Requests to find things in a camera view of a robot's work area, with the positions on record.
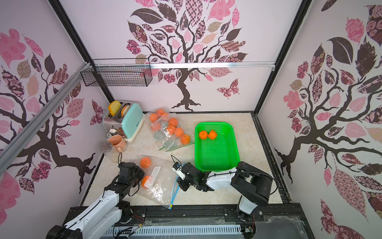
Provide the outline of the blue-zip clear bag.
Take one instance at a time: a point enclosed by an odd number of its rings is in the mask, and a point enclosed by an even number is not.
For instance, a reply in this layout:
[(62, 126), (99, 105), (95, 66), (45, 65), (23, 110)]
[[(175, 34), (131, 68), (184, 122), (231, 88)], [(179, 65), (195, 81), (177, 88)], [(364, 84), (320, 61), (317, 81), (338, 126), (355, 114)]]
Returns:
[(138, 195), (171, 209), (174, 201), (178, 175), (173, 171), (173, 163), (159, 157), (139, 155), (132, 160), (143, 172)]

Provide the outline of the green plastic basket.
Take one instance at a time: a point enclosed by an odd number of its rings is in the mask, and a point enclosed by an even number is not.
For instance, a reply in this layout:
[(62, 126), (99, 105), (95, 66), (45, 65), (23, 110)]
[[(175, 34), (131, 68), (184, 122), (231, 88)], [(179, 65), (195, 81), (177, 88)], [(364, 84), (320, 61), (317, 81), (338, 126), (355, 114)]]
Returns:
[[(201, 139), (202, 131), (215, 131), (215, 139)], [(198, 170), (227, 171), (240, 162), (234, 128), (226, 122), (200, 122), (195, 127), (195, 166)]]

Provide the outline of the orange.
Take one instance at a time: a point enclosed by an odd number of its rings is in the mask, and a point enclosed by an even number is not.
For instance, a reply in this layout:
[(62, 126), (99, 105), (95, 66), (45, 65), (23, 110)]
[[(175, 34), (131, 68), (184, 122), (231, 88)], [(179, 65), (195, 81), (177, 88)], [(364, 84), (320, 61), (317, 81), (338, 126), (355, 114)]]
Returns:
[(208, 134), (208, 138), (214, 140), (217, 138), (217, 133), (214, 130), (211, 130)]
[(199, 132), (199, 138), (200, 138), (201, 140), (205, 140), (205, 139), (207, 139), (208, 137), (209, 137), (209, 134), (208, 134), (207, 131), (202, 130), (202, 131)]

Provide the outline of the green-zip bag of oranges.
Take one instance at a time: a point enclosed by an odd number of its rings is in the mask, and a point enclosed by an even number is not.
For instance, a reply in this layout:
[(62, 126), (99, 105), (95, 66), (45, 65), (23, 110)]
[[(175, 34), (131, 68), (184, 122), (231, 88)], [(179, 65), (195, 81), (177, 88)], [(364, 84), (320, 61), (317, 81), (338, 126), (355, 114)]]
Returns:
[(195, 143), (195, 135), (184, 126), (175, 113), (173, 114), (175, 116), (170, 119), (166, 132), (158, 131), (152, 133), (158, 149), (166, 152)]

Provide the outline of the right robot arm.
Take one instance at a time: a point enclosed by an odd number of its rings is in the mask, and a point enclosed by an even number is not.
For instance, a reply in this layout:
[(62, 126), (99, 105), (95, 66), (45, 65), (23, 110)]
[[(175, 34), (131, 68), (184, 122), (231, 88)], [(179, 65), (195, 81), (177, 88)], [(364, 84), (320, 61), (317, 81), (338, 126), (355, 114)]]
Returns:
[(175, 162), (172, 170), (178, 175), (177, 183), (183, 191), (194, 186), (202, 192), (220, 188), (234, 188), (241, 194), (236, 215), (240, 219), (253, 216), (258, 207), (269, 204), (273, 177), (246, 162), (239, 162), (233, 169), (224, 172), (198, 170), (191, 163)]

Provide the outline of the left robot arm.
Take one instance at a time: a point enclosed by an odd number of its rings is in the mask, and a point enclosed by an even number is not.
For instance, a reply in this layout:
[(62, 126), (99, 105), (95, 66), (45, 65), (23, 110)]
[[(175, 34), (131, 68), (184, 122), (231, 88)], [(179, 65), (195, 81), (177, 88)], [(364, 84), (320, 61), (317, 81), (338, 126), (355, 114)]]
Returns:
[(123, 215), (123, 202), (130, 190), (140, 185), (145, 172), (132, 162), (121, 162), (119, 174), (104, 188), (101, 196), (65, 225), (54, 226), (48, 239), (99, 239)]

